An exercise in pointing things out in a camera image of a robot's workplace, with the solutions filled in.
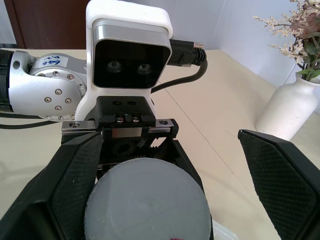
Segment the wall tile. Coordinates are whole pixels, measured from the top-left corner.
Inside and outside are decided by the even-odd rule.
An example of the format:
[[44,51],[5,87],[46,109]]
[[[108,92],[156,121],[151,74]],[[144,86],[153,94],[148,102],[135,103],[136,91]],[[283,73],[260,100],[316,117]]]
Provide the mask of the wall tile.
[[282,45],[289,39],[271,36],[270,32],[262,28],[263,23],[254,20],[252,16],[273,16],[277,19],[291,9],[295,9],[295,4],[289,1],[227,0],[213,47],[223,50],[255,74],[279,87],[287,79],[295,61],[268,45]]
[[166,10],[172,24],[175,21],[177,3],[178,0],[151,0],[150,5]]
[[204,43],[212,49],[220,14],[225,0],[178,0],[173,26],[173,38]]

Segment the dried flower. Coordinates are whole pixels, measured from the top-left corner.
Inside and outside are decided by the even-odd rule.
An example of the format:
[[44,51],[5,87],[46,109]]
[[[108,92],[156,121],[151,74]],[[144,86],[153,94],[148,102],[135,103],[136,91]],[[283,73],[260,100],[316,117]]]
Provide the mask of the dried flower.
[[295,59],[302,71],[302,78],[310,81],[320,75],[320,0],[290,0],[296,3],[297,10],[291,10],[291,15],[282,14],[283,19],[274,17],[262,19],[272,35],[280,37],[295,37],[295,42],[284,43],[282,46],[271,44],[270,47],[290,58]]

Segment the white vase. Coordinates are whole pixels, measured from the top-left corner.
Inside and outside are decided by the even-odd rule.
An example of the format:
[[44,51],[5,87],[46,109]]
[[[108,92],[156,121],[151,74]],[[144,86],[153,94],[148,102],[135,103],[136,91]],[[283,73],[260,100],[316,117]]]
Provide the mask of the white vase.
[[279,87],[257,119],[255,129],[289,141],[317,107],[314,89],[320,86],[320,81],[312,81],[296,74],[295,83]]

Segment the tabletop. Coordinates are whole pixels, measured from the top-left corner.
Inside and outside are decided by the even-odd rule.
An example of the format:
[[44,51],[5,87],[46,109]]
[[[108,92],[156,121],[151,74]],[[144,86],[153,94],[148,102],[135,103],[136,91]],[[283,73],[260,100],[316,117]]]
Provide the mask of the tabletop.
[[[85,50],[27,50],[40,57],[64,53],[85,59]],[[196,82],[152,94],[157,117],[178,122],[180,141],[199,173],[212,218],[244,240],[279,240],[255,192],[239,129],[255,120],[275,87],[220,50],[207,51],[208,70]],[[167,66],[160,82],[194,74],[196,66]],[[0,118],[0,124],[32,119]],[[0,129],[0,218],[24,186],[51,160],[61,142],[61,123],[21,130]],[[320,168],[320,115],[312,114],[292,142]]]

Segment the gray cylindrical object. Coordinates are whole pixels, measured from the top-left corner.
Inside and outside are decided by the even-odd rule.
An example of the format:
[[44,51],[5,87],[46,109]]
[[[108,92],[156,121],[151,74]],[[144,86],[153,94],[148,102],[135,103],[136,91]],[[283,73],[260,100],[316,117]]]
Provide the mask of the gray cylindrical object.
[[87,240],[208,240],[209,206],[196,181],[155,158],[118,164],[95,185],[84,217]]

